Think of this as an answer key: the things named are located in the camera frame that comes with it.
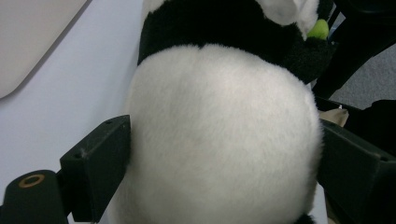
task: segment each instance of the black fur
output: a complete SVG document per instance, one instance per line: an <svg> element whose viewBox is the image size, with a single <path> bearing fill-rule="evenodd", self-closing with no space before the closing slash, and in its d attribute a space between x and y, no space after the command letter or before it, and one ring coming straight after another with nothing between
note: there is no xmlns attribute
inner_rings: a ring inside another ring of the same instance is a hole
<svg viewBox="0 0 396 224"><path fill-rule="evenodd" d="M309 215L302 215L294 224L315 224L315 221Z"/></svg>
<svg viewBox="0 0 396 224"><path fill-rule="evenodd" d="M321 75L333 53L324 40L305 43L295 24L265 19L255 0L173 0L148 14L138 63L173 46L205 44L250 52L286 67L304 83Z"/></svg>

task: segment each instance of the panda belly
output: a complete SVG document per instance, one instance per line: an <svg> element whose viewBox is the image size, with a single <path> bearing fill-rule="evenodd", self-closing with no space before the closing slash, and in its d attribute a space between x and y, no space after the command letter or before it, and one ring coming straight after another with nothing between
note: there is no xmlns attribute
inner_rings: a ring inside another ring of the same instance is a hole
<svg viewBox="0 0 396 224"><path fill-rule="evenodd" d="M311 91L239 49L177 47L136 70L132 156L112 223L281 224L309 212L320 154Z"/></svg>

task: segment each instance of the beige board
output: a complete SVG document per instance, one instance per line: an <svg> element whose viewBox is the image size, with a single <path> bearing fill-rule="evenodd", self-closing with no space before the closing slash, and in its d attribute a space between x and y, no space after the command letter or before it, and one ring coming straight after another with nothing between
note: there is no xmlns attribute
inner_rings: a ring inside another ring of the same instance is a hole
<svg viewBox="0 0 396 224"><path fill-rule="evenodd" d="M0 0L0 98L35 68L87 0Z"/></svg>

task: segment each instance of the panda plush toy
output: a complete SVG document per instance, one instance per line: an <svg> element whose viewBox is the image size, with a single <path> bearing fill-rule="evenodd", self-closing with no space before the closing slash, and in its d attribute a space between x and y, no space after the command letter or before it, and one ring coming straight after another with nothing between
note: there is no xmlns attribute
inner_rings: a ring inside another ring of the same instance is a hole
<svg viewBox="0 0 396 224"><path fill-rule="evenodd" d="M318 6L145 0L111 223L314 223L322 132L305 83L326 61L307 37Z"/></svg>

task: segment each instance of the black fabric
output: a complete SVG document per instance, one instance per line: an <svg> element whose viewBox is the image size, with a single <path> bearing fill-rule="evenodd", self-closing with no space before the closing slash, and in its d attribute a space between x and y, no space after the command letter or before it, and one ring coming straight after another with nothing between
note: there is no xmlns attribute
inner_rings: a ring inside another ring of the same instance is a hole
<svg viewBox="0 0 396 224"><path fill-rule="evenodd" d="M324 40L305 43L295 24L282 27L265 19L255 0L173 0L148 14L138 64L174 46L206 44L250 52L286 67L305 83L319 77L328 64L322 48L332 48Z"/></svg>
<svg viewBox="0 0 396 224"><path fill-rule="evenodd" d="M396 100L380 100L354 116L345 128L396 156Z"/></svg>
<svg viewBox="0 0 396 224"><path fill-rule="evenodd" d="M333 0L319 0L318 5L318 19L327 21L330 18L332 7L334 6Z"/></svg>
<svg viewBox="0 0 396 224"><path fill-rule="evenodd" d="M309 215L302 215L294 224L315 224L315 221Z"/></svg>

